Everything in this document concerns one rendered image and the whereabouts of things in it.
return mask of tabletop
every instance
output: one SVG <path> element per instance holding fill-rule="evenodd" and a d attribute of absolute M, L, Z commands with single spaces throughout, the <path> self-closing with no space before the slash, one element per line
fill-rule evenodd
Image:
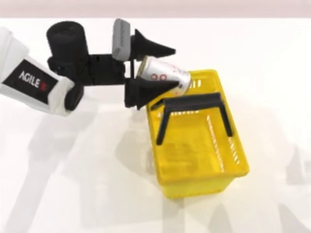
<path fill-rule="evenodd" d="M 0 25 L 47 64 L 46 30 L 62 20 Z M 114 19 L 70 20 L 90 53 L 111 52 Z M 0 233 L 311 233 L 311 19 L 127 20 L 176 48 L 163 60 L 218 71 L 250 173 L 169 200 L 146 111 L 125 108 L 123 86 L 86 88 L 69 117 L 0 96 Z"/>

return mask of basket slot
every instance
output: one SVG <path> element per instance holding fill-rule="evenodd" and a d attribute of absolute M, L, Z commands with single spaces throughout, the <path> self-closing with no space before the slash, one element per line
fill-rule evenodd
<path fill-rule="evenodd" d="M 151 106 L 151 111 L 158 109 L 162 105 L 164 105 L 164 110 L 156 139 L 157 145 L 162 145 L 163 143 L 170 115 L 173 112 L 187 111 L 188 114 L 194 114 L 201 109 L 218 107 L 222 116 L 227 136 L 232 137 L 233 135 L 225 105 L 221 99 L 221 94 L 219 92 L 211 94 L 187 95 L 175 98 L 164 98 Z"/>

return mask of yellow basket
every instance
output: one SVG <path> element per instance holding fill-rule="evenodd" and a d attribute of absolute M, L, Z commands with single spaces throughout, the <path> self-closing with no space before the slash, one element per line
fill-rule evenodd
<path fill-rule="evenodd" d="M 147 105 L 157 179 L 168 198 L 216 193 L 230 182 L 245 176 L 249 166 L 235 127 L 218 74 L 214 70 L 191 71 L 192 83 L 186 93 L 221 94 L 233 136 L 228 137 L 218 108 L 171 113 L 163 144 L 156 138 L 163 106 L 151 111 L 167 92 Z"/>

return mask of can label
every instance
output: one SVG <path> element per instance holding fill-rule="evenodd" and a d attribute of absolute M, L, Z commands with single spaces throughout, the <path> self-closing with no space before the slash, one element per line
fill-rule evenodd
<path fill-rule="evenodd" d="M 150 56 L 146 56 L 140 64 L 138 76 L 150 81 L 178 81 L 179 85 L 172 89 L 172 92 L 178 96 L 186 93 L 191 82 L 188 71 Z"/>

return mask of white surface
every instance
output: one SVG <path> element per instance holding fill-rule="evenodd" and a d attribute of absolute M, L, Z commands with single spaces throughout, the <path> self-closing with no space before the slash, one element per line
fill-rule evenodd
<path fill-rule="evenodd" d="M 44 63 L 57 21 L 0 25 Z M 90 53 L 111 51 L 113 19 L 76 21 Z M 165 61 L 219 72 L 251 172 L 221 194 L 170 201 L 151 166 L 145 112 L 124 108 L 122 87 L 88 88 L 67 118 L 0 96 L 0 232 L 311 232 L 311 20 L 130 22 L 177 49 Z"/>

